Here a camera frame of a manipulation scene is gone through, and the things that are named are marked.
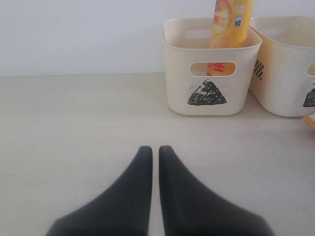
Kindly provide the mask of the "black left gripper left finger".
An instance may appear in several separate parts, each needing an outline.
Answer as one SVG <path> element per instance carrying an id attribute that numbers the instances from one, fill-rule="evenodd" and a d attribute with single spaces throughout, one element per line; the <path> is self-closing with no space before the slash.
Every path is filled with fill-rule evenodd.
<path id="1" fill-rule="evenodd" d="M 119 178 L 83 207 L 57 219 L 48 236 L 146 236 L 149 231 L 153 151 L 138 149 Z"/>

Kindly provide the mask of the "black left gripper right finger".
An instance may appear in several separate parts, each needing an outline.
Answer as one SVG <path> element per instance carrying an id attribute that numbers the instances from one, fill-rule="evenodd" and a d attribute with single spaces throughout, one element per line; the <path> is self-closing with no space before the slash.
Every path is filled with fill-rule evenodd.
<path id="1" fill-rule="evenodd" d="M 273 236 L 265 219 L 200 182 L 171 146 L 158 154 L 159 193 L 167 236 Z"/>

